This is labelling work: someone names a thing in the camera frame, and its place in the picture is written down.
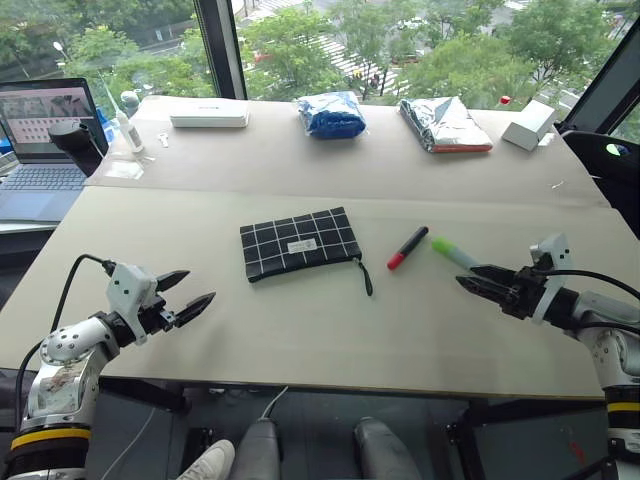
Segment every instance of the gray pants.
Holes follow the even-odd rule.
[[[380,420],[363,418],[354,436],[364,478],[421,480],[407,447]],[[249,427],[236,451],[229,480],[280,480],[280,448],[272,420],[260,419]]]

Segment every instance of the white box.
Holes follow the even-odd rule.
[[[244,100],[185,99],[169,112],[174,127],[246,127],[249,108]]]
[[[502,139],[531,151],[540,143],[555,119],[556,111],[553,108],[531,100],[518,114],[517,120],[511,122],[504,131]]]

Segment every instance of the blue plastic bag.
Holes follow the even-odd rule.
[[[353,138],[367,127],[353,92],[330,92],[298,99],[298,111],[308,135]]]

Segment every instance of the robotic arm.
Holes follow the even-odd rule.
[[[597,293],[564,288],[563,270],[571,268],[564,235],[532,246],[531,256],[533,267],[518,272],[481,265],[470,269],[477,276],[457,280],[469,292],[496,302],[504,313],[531,317],[537,324],[548,321],[589,349],[609,419],[611,461],[605,463],[603,474],[640,478],[640,309]]]
[[[149,335],[193,320],[215,296],[202,295],[175,314],[164,308],[166,302],[158,293],[176,285],[188,271],[156,278],[135,265],[106,264],[112,312],[98,312],[59,328],[40,344],[41,367],[5,460],[7,479],[86,479],[85,459],[102,369],[130,343],[141,345]]]

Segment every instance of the white bottle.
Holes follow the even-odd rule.
[[[116,110],[116,119],[120,124],[122,135],[129,144],[129,147],[131,147],[131,151],[134,153],[141,151],[144,146],[142,145],[142,139],[136,127],[129,122],[129,119],[122,110]]]

